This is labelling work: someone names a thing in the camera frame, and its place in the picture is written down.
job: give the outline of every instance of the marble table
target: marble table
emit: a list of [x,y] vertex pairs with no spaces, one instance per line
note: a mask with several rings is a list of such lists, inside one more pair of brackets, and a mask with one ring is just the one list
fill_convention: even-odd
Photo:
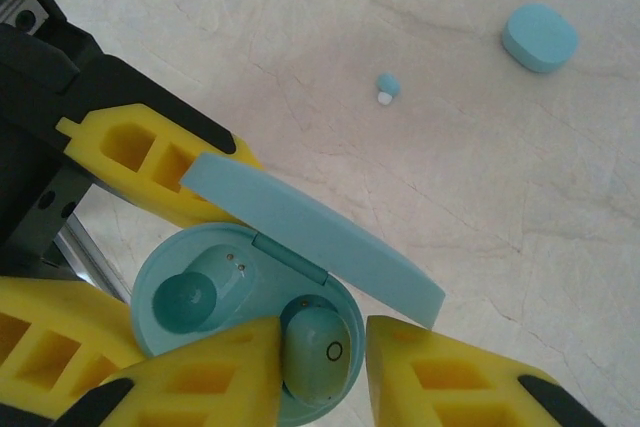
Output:
[[[640,0],[58,1],[423,268],[448,294],[437,331],[547,370],[607,425],[640,425]],[[532,1],[580,35],[552,75],[500,45]],[[403,86],[388,107],[383,71]],[[176,231],[98,189],[77,213],[128,285]],[[315,425],[373,425],[364,372]]]

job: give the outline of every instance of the teal charging case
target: teal charging case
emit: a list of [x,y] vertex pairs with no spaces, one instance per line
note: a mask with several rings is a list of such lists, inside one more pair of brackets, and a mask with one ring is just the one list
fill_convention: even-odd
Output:
[[320,299],[348,329],[348,379],[340,395],[321,406],[300,402],[283,386],[278,425],[293,427],[338,405],[364,359],[360,310],[329,272],[423,327],[433,326],[442,289],[398,252],[302,192],[215,154],[198,157],[182,185],[247,226],[210,223],[185,229],[149,256],[131,301],[136,339],[147,354],[159,355],[258,317],[280,316],[286,324],[292,304],[313,306]]

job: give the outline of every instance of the teal oval object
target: teal oval object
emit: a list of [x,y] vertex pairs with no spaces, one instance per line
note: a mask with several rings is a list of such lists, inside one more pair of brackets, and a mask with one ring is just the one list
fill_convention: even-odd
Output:
[[571,58],[578,47],[578,33],[550,7],[527,4],[507,21],[502,44],[527,69],[548,73]]
[[391,97],[396,97],[400,93],[400,82],[389,72],[378,76],[376,87],[378,87],[380,92],[385,92]]
[[345,390],[350,364],[349,329],[337,312],[309,307],[289,321],[282,380],[294,398],[309,406],[331,403]]
[[216,298],[216,288],[206,275],[184,272],[160,284],[153,296],[153,313],[166,330],[187,333],[207,320]]

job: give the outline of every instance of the open charging case lid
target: open charging case lid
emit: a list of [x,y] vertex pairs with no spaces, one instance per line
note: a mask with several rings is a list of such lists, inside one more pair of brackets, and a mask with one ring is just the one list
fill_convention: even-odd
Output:
[[[251,227],[203,224],[170,237],[151,254],[132,295],[136,338],[149,354],[252,318],[281,315],[304,295],[327,299],[351,334],[350,380],[340,398],[320,409],[283,395],[279,425],[295,426],[335,407],[355,382],[364,357],[359,309],[329,272],[423,327],[433,326],[444,300],[442,289],[404,256],[320,202],[265,172],[215,154],[198,157],[181,183]],[[197,327],[170,331],[158,322],[154,302],[163,283],[184,272],[209,276],[215,291],[210,292],[210,308],[196,315]],[[198,293],[206,294],[206,289]]]

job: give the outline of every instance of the yellow foam pad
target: yellow foam pad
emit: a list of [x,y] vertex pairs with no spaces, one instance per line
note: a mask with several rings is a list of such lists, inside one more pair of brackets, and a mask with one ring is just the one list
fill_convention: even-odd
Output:
[[233,136],[232,155],[211,146],[143,104],[89,112],[81,124],[63,118],[57,130],[70,137],[64,153],[139,207],[180,227],[237,222],[180,185],[203,152],[261,168],[247,144]]
[[126,304],[86,282],[0,277],[0,402],[57,418],[144,358]]
[[101,426],[273,427],[280,338],[280,320],[266,317],[118,372],[105,383],[135,385]]
[[544,372],[389,317],[367,322],[377,427],[558,427],[519,384]]

